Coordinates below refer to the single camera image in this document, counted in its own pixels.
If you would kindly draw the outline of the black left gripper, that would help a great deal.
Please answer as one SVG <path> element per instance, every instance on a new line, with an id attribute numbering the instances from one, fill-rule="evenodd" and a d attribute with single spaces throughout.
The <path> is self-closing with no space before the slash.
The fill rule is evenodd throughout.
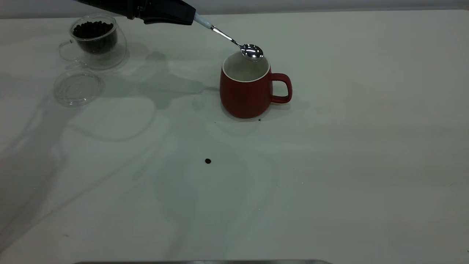
<path id="1" fill-rule="evenodd" d="M 196 9 L 182 0 L 76 0 L 91 7 L 119 14 L 132 20 L 141 17 L 146 25 L 169 23 L 173 25 L 192 25 Z"/>

